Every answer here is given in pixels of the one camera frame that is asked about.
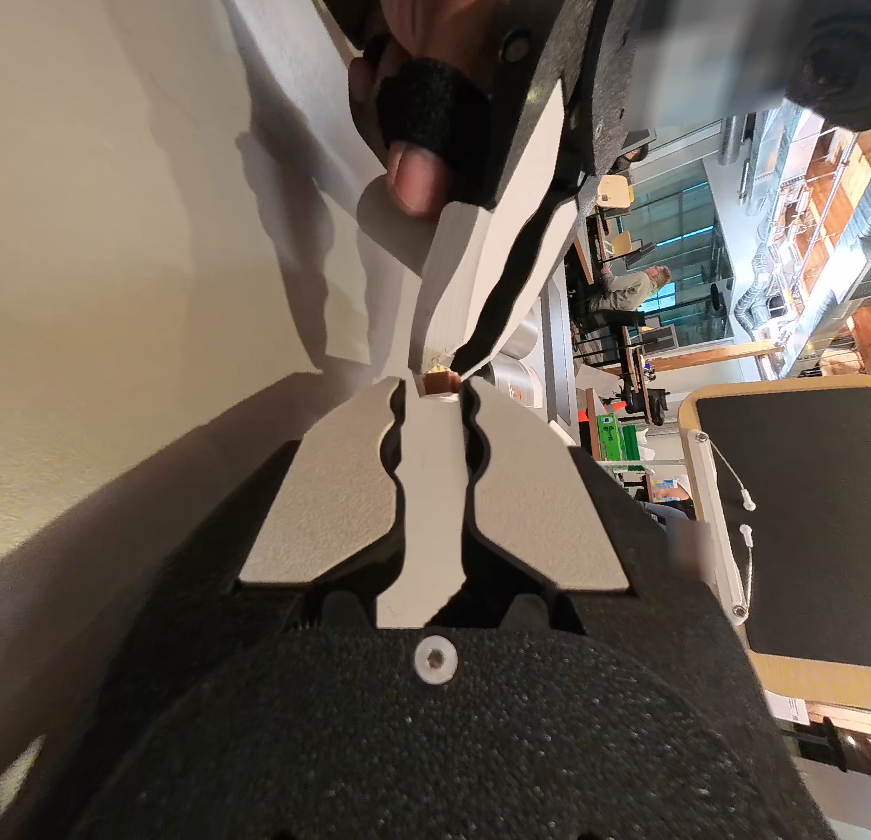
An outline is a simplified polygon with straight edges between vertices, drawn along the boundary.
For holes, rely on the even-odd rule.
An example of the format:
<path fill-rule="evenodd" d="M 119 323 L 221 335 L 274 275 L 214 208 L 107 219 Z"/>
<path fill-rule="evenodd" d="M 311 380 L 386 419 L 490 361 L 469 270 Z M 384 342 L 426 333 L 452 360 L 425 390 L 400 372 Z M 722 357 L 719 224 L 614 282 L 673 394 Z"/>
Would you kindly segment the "green box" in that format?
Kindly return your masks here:
<path fill-rule="evenodd" d="M 622 422 L 616 414 L 599 414 L 596 426 L 601 461 L 641 460 L 635 425 Z"/>

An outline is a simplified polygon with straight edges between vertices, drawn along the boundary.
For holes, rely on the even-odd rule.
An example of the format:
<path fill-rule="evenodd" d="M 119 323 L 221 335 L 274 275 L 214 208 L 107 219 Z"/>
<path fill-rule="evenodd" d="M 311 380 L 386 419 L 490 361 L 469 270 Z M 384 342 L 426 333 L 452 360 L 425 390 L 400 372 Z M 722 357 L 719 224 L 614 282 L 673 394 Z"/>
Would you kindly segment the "grey instruction booklet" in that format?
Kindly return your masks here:
<path fill-rule="evenodd" d="M 546 409 L 541 300 L 537 299 L 486 372 L 500 392 L 528 409 Z"/>

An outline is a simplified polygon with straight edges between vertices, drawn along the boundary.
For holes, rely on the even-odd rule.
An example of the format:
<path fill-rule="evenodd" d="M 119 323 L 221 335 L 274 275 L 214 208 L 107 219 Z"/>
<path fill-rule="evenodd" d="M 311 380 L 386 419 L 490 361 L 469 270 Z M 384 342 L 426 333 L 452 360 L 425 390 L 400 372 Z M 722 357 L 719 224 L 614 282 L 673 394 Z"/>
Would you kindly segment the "person's left hand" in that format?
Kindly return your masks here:
<path fill-rule="evenodd" d="M 354 126 L 386 169 L 387 192 L 405 214 L 437 219 L 447 202 L 452 171 L 428 149 L 381 143 L 376 96 L 384 79 L 411 58 L 443 62 L 489 91 L 497 59 L 496 26 L 509 0 L 377 0 L 363 23 L 365 44 L 378 56 L 355 58 L 347 71 Z"/>

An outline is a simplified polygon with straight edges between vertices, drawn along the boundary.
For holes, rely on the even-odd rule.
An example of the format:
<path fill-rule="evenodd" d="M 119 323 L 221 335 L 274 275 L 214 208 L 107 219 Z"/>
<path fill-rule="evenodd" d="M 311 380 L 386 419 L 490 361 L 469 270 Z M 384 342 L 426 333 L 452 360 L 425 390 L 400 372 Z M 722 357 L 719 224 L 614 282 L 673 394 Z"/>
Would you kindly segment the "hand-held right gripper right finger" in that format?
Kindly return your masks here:
<path fill-rule="evenodd" d="M 624 568 L 572 458 L 580 449 L 483 379 L 471 379 L 463 393 L 480 454 L 469 484 L 473 534 L 560 592 L 627 592 Z"/>

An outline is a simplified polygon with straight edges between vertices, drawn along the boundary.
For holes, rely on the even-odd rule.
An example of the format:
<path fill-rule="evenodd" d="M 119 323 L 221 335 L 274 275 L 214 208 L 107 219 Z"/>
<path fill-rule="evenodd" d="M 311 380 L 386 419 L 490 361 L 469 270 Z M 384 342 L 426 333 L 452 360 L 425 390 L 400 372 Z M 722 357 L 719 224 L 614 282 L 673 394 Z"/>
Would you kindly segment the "black board with wooden rim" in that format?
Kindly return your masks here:
<path fill-rule="evenodd" d="M 705 386 L 681 441 L 709 435 L 734 555 L 754 538 L 749 619 L 734 627 L 764 689 L 869 710 L 869 377 Z"/>

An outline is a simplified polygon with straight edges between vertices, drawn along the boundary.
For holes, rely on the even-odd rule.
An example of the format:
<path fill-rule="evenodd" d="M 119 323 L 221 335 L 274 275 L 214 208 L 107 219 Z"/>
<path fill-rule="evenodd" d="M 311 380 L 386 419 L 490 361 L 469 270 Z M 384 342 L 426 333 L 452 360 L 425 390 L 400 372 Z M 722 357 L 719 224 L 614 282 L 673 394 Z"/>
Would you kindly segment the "grey desk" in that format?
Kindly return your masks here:
<path fill-rule="evenodd" d="M 164 560 L 391 375 L 418 282 L 322 0 L 2 0 L 2 769 L 78 747 Z"/>

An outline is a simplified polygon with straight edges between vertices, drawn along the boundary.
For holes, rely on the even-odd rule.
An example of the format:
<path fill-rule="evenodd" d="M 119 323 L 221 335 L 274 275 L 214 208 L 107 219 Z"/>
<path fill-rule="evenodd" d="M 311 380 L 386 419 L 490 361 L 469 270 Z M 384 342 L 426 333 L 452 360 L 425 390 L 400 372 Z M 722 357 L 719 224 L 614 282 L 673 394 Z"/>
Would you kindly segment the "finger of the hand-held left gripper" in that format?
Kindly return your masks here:
<path fill-rule="evenodd" d="M 503 348 L 567 250 L 577 216 L 575 195 L 565 190 L 545 193 L 511 246 L 473 334 L 455 353 L 453 371 L 469 377 Z"/>
<path fill-rule="evenodd" d="M 550 188 L 563 118 L 563 81 L 558 80 L 495 209 L 451 202 L 441 213 L 410 334 L 408 367 L 416 376 L 433 366 L 451 366 L 473 334 L 511 246 Z"/>

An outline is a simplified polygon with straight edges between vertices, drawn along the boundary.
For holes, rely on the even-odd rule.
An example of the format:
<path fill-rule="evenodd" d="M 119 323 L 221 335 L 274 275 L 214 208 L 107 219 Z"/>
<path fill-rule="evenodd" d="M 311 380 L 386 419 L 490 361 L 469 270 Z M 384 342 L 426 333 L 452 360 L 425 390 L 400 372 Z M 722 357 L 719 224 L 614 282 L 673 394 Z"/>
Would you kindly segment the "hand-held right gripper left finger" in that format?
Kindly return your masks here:
<path fill-rule="evenodd" d="M 368 386 L 302 438 L 240 571 L 247 586 L 311 586 L 404 553 L 406 383 Z"/>

